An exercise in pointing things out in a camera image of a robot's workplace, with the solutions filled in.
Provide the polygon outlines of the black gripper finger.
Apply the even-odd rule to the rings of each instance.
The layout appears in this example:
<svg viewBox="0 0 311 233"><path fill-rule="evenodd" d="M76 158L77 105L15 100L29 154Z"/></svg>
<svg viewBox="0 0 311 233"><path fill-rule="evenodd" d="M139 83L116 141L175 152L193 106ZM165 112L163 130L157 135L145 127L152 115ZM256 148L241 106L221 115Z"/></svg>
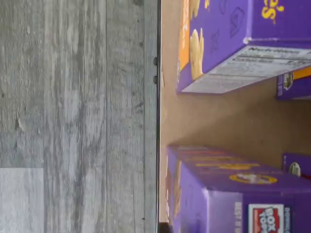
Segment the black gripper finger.
<svg viewBox="0 0 311 233"><path fill-rule="evenodd" d="M160 222L159 233L173 233L173 228L168 222Z"/></svg>

